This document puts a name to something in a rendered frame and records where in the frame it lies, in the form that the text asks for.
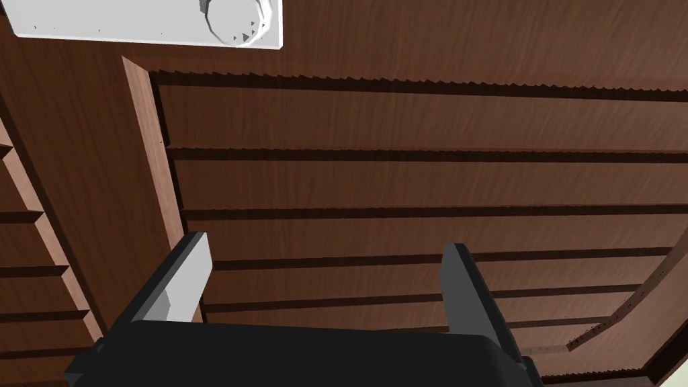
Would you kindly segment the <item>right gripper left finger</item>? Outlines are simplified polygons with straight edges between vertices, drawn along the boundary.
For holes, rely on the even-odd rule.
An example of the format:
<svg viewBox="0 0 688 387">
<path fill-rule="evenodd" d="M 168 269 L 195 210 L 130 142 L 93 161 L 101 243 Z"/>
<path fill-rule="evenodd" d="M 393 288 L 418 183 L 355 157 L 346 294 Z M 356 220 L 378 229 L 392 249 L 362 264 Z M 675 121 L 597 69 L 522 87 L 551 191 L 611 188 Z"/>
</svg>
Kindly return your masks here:
<svg viewBox="0 0 688 387">
<path fill-rule="evenodd" d="M 212 271 L 208 235 L 189 232 L 175 245 L 112 325 L 138 320 L 191 322 Z"/>
</svg>

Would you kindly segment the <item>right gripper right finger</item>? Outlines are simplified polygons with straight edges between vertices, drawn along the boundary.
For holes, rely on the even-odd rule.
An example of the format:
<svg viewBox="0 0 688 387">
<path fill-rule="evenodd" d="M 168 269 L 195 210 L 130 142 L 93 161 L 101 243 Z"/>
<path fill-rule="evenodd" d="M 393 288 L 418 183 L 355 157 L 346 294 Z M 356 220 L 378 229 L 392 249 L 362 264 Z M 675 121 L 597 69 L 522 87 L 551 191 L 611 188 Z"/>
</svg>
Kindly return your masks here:
<svg viewBox="0 0 688 387">
<path fill-rule="evenodd" d="M 445 246 L 439 283 L 451 334 L 486 337 L 516 363 L 524 364 L 505 317 L 465 245 Z"/>
</svg>

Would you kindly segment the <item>brown louvred wooden door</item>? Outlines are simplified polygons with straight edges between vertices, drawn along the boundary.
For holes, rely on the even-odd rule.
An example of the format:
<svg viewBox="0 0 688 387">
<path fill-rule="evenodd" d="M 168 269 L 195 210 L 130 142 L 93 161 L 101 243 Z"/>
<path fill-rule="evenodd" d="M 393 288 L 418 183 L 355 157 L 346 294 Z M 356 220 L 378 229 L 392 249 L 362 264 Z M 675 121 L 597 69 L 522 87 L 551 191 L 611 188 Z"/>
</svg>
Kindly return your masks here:
<svg viewBox="0 0 688 387">
<path fill-rule="evenodd" d="M 279 50 L 0 7 L 1 387 L 67 387 L 189 231 L 197 322 L 448 334 L 463 243 L 547 387 L 688 366 L 688 0 L 282 7 Z"/>
</svg>

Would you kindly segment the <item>white door knob with plate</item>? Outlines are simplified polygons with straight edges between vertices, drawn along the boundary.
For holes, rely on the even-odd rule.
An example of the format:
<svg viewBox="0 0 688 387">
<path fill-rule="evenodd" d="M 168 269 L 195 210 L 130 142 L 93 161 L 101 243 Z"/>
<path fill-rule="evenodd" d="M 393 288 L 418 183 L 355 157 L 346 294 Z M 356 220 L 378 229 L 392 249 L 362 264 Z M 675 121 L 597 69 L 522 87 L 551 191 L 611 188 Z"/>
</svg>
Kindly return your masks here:
<svg viewBox="0 0 688 387">
<path fill-rule="evenodd" d="M 279 50 L 282 0 L 0 0 L 22 38 Z"/>
</svg>

